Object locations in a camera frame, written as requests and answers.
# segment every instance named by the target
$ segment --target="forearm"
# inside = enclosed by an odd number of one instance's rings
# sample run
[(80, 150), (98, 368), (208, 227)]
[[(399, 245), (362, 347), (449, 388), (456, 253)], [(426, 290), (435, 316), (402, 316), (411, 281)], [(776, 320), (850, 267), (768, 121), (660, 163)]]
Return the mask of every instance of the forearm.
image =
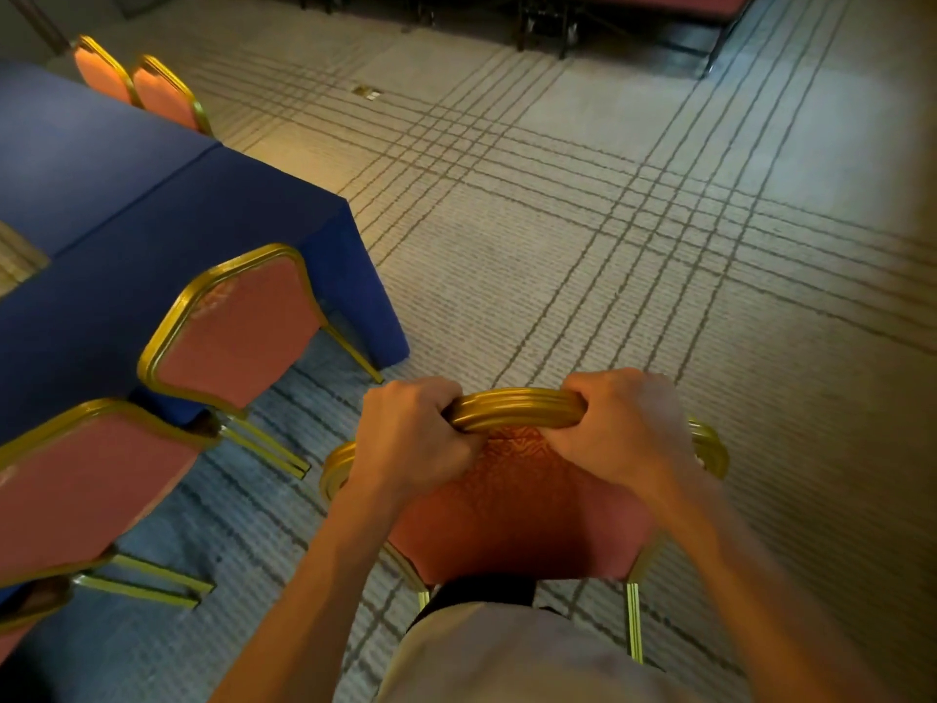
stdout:
[(396, 518), (380, 494), (348, 484), (211, 703), (331, 700), (365, 581)]
[(669, 490), (659, 518), (706, 582), (759, 703), (894, 700), (731, 507), (719, 482), (688, 473)]

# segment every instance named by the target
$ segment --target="hand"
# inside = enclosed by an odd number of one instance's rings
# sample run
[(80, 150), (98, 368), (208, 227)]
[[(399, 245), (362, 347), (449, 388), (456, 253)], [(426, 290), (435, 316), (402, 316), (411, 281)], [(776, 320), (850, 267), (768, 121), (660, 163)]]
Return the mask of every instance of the hand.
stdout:
[(369, 390), (348, 483), (376, 488), (403, 507), (461, 476), (486, 436), (460, 434), (440, 416), (460, 396), (462, 387), (444, 377), (395, 380)]
[(573, 373), (563, 389), (582, 395), (586, 416), (566, 429), (541, 429), (561, 456), (645, 501), (674, 472), (700, 471), (687, 417), (673, 384), (633, 368)]

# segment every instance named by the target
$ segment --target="gray carpet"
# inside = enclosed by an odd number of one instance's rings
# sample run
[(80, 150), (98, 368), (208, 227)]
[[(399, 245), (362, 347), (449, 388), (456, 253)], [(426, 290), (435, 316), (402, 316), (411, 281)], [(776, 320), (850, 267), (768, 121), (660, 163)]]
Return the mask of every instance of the gray carpet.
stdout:
[[(349, 199), (412, 345), (390, 377), (675, 378), (770, 547), (891, 683), (937, 694), (937, 0), (756, 0), (705, 81), (659, 49), (560, 62), (506, 26), (291, 1), (174, 0), (89, 32), (160, 57), (228, 146)], [(366, 389), (317, 337), (254, 409), (317, 466), (299, 483), (229, 444), (202, 457), (122, 544), (217, 590), (191, 613), (80, 592), (25, 644), (59, 700), (211, 694), (322, 522), (318, 465)], [(685, 557), (664, 551), (643, 591), (649, 659), (748, 699)], [(539, 596), (623, 645), (614, 584)], [(337, 700), (374, 695), (415, 613), (377, 567)]]

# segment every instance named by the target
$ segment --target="carpet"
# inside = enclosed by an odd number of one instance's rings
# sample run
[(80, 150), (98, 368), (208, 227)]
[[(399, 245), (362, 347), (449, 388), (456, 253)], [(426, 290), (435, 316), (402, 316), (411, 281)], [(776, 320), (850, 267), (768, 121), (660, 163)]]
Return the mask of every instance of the carpet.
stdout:
[[(745, 518), (891, 684), (932, 700), (937, 0), (756, 0), (703, 81), (662, 49), (561, 62), (549, 41), (518, 53), (509, 21), (404, 20), (173, 0), (88, 32), (128, 65), (157, 55), (229, 147), (349, 200), (412, 345), (388, 377), (673, 377), (728, 445)], [(192, 612), (80, 591), (24, 644), (56, 700), (210, 696), (322, 523), (320, 464), (368, 387), (312, 342), (253, 407), (306, 480), (231, 444), (200, 458), (122, 545), (217, 590)], [(685, 556), (668, 546), (642, 592), (648, 659), (748, 700)], [(538, 597), (624, 646), (615, 583)], [(377, 566), (336, 700), (373, 697), (415, 614)]]

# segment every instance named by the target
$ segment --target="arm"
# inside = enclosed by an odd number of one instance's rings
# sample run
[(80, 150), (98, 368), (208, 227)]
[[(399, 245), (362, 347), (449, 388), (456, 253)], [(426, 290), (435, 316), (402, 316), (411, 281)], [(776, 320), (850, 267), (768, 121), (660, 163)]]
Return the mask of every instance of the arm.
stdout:
[(700, 469), (687, 418), (664, 377), (638, 370), (570, 375), (589, 403), (569, 429), (545, 430), (568, 460), (625, 485), (690, 556), (741, 653), (759, 703), (892, 703), (820, 605), (786, 574)]
[(439, 415), (461, 394), (441, 377), (369, 391), (347, 483), (210, 703), (332, 699), (365, 581), (397, 516), (467, 469), (484, 443)]

